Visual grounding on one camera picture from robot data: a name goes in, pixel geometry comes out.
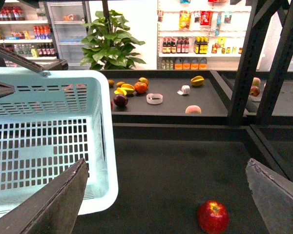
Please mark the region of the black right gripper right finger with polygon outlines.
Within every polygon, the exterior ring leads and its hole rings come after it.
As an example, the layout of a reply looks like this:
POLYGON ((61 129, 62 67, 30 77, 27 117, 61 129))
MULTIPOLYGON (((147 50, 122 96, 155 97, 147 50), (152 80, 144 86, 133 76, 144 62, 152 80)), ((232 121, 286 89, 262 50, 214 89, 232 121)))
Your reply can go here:
POLYGON ((254 203, 271 234, 293 234, 293 183, 250 158, 247 181, 254 203))

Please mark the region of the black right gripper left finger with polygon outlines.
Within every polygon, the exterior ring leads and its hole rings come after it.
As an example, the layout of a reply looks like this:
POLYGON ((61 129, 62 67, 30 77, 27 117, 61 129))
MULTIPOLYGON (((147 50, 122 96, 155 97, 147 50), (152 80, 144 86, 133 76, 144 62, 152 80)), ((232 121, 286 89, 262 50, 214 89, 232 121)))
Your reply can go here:
POLYGON ((0 218, 0 234, 70 234, 86 188, 82 158, 0 218))

